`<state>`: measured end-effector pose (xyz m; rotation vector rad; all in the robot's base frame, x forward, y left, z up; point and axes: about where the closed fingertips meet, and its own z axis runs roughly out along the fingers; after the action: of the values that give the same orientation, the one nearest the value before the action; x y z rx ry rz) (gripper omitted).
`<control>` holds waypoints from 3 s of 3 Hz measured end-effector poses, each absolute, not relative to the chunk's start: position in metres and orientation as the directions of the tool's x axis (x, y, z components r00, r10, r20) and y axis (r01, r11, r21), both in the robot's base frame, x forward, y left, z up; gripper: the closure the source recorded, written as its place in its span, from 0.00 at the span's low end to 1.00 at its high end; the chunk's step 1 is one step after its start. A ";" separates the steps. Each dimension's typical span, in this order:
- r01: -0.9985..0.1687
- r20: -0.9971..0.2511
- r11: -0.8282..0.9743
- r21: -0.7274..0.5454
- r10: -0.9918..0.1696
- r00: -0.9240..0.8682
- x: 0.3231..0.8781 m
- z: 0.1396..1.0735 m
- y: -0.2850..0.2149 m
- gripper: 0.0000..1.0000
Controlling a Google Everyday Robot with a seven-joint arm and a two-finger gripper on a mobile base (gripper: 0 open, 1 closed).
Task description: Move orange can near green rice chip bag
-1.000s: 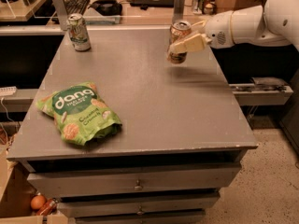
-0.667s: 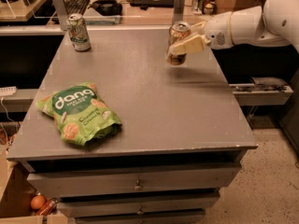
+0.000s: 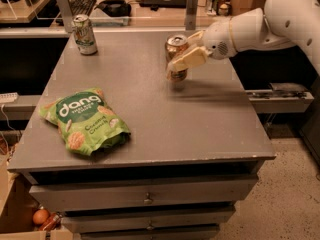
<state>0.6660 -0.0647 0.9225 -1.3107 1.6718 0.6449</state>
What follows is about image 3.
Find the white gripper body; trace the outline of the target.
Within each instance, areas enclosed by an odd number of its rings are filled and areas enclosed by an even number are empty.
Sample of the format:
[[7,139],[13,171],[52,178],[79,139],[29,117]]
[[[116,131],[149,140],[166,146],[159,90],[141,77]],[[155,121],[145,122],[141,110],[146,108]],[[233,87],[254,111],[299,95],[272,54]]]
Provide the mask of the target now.
[[212,58],[221,60],[233,57],[237,50],[231,38],[230,21],[218,21],[211,24],[203,34],[203,44]]

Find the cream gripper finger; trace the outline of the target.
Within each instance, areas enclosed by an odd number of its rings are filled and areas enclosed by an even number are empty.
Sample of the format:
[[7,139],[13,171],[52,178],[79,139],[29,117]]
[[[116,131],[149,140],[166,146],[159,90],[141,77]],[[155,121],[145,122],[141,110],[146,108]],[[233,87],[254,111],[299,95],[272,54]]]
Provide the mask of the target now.
[[184,51],[181,55],[174,57],[167,66],[172,72],[180,72],[204,64],[209,56],[205,47],[195,47],[190,51]]
[[192,45],[202,46],[203,45],[203,34],[204,34],[204,31],[198,31],[198,32],[190,35],[187,38],[189,46],[192,46]]

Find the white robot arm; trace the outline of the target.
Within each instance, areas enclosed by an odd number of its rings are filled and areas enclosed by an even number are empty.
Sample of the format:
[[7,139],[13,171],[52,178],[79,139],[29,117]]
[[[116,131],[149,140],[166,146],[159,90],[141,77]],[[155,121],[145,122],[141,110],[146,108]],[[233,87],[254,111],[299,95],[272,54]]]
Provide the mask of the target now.
[[189,47],[167,66],[171,72],[198,67],[247,50],[298,46],[320,74],[320,5],[317,0],[266,0],[263,8],[219,20],[187,38]]

